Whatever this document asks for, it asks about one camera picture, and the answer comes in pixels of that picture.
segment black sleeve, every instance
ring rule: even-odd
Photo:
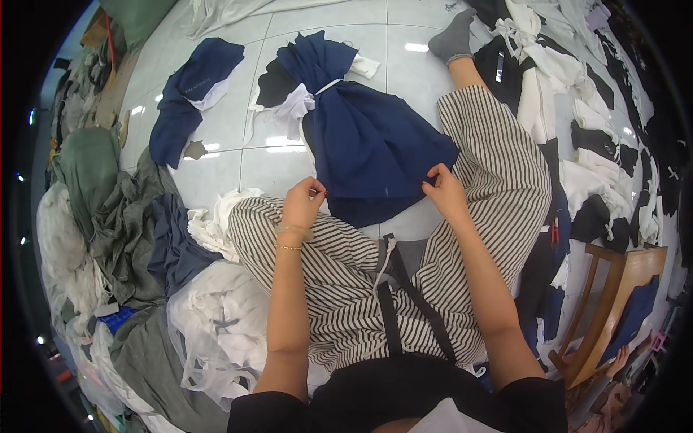
[[[279,391],[237,397],[231,403],[227,433],[315,432],[308,406]]]
[[[565,388],[560,382],[523,378],[498,393],[510,412],[511,432],[565,433]]]

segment hand in background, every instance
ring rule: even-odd
[[[325,200],[327,190],[314,177],[307,177],[286,193],[282,223],[309,229],[315,222],[317,210]]]
[[[606,370],[606,375],[608,376],[609,379],[613,379],[613,377],[616,375],[616,373],[619,372],[620,369],[622,369],[626,365],[626,361],[628,360],[628,355],[631,354],[631,351],[628,349],[628,346],[623,346],[622,348],[618,349],[618,355],[616,355],[616,361],[613,362],[613,364]]]
[[[422,183],[423,193],[433,200],[438,212],[443,215],[453,229],[459,229],[471,222],[462,182],[450,173],[445,164],[438,164],[428,171],[429,177],[435,175],[438,175],[435,186],[431,186],[427,182]]]

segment apron strap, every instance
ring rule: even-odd
[[[393,238],[392,233],[383,236],[384,239]],[[394,250],[392,250],[392,255],[390,256],[392,261],[392,272],[393,277],[397,280],[397,283],[404,289],[404,291],[409,295],[409,298],[414,302],[416,308],[421,311],[421,314],[428,320],[433,331],[433,336],[438,342],[438,346],[443,351],[448,361],[452,364],[457,363],[457,357],[455,356],[455,351],[453,350],[453,344],[450,342],[450,335],[448,335],[448,330],[445,327],[445,322],[443,317],[423,298],[423,295],[418,291],[413,285],[409,276],[407,275],[407,270],[404,266],[404,260],[399,253],[399,249],[395,245]],[[397,334],[397,340],[399,346],[401,347],[401,340],[399,332]]]
[[[397,316],[394,314],[394,304],[392,294],[389,291],[389,284],[384,281],[378,285],[378,300],[380,301],[380,312],[383,317],[385,327],[385,337],[387,338],[387,348],[392,357],[402,355],[402,339],[399,337],[399,326]]]

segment bracelet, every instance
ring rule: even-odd
[[[303,249],[303,247],[288,247],[286,245],[280,245],[280,244],[277,244],[277,247],[284,248],[284,249],[295,249],[297,251],[300,251]]]
[[[315,235],[313,235],[313,231],[310,229],[304,229],[303,227],[298,227],[298,226],[292,226],[288,224],[284,224],[283,222],[280,222],[275,228],[274,231],[277,234],[280,233],[300,233],[304,237],[304,242],[308,242],[309,240],[312,240]]]

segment striped pants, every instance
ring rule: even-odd
[[[546,216],[551,188],[546,162],[512,113],[481,87],[438,101],[446,134],[460,149],[453,174],[462,181],[481,238],[508,287],[532,249]],[[238,255],[269,294],[283,199],[253,197],[229,217]],[[354,227],[318,213],[315,238],[301,260],[310,319],[311,362],[328,371],[389,355],[374,296],[376,244]],[[458,366],[483,359],[464,263],[453,230],[443,221],[428,240],[414,287],[443,317]],[[392,294],[405,351],[445,359],[431,327],[403,290]]]

